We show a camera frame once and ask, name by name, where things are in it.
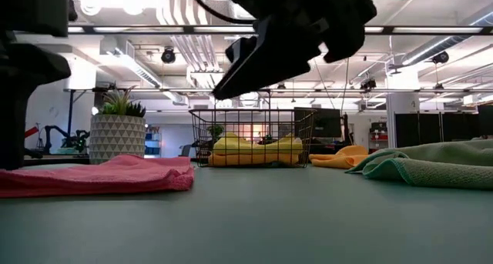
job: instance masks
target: chair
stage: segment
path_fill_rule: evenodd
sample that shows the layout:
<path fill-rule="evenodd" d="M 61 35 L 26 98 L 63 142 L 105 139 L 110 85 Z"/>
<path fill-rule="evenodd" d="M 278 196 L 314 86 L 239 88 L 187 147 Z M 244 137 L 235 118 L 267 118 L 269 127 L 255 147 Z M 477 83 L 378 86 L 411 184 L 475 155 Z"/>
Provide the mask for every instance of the chair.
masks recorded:
<path fill-rule="evenodd" d="M 182 146 L 182 153 L 178 156 L 185 156 L 189 157 L 190 154 L 190 149 L 192 148 L 192 145 L 183 145 Z"/>

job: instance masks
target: green microfiber cloth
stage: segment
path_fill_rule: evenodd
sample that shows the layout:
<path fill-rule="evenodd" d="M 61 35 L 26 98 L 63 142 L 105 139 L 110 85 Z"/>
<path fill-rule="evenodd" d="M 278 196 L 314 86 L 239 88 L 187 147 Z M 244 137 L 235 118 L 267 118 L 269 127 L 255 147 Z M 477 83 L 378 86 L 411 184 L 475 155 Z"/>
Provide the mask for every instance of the green microfiber cloth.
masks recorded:
<path fill-rule="evenodd" d="M 493 140 L 384 149 L 346 173 L 414 186 L 493 189 Z"/>

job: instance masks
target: wire basket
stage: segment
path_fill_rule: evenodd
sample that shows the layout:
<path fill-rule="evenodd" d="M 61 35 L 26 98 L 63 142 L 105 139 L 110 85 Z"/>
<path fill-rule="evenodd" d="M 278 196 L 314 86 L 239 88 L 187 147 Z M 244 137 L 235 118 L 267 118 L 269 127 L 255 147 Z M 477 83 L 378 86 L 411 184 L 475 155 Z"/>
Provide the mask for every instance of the wire basket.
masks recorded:
<path fill-rule="evenodd" d="M 307 166 L 316 110 L 189 112 L 199 166 Z"/>

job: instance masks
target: succulent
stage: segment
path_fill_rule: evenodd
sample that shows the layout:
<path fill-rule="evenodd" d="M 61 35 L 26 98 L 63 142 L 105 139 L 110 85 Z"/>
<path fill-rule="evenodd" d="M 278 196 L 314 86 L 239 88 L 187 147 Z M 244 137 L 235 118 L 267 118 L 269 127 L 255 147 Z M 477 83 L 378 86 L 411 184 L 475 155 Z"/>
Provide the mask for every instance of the succulent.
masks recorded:
<path fill-rule="evenodd" d="M 142 118 L 146 114 L 146 108 L 139 103 L 130 102 L 126 106 L 126 115 Z"/>
<path fill-rule="evenodd" d="M 136 85 L 128 88 L 124 92 L 114 89 L 105 94 L 105 103 L 102 106 L 102 115 L 129 115 L 135 117 L 143 117 L 146 114 L 146 108 L 140 102 L 133 103 L 130 101 L 130 92 Z"/>

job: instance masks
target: orange cloth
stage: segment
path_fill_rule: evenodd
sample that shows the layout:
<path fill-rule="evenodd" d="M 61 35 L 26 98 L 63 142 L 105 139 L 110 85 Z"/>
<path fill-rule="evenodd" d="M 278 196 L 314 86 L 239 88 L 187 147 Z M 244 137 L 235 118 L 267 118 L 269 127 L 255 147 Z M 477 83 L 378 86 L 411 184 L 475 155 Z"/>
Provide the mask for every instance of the orange cloth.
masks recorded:
<path fill-rule="evenodd" d="M 335 155 L 310 155 L 311 164 L 317 167 L 351 169 L 368 157 L 362 145 L 349 145 Z"/>
<path fill-rule="evenodd" d="M 281 162 L 288 165 L 294 165 L 298 162 L 298 155 L 286 153 L 267 153 L 263 155 L 217 155 L 209 156 L 209 166 L 224 167 L 230 165 L 255 165 L 267 164 L 271 162 Z"/>

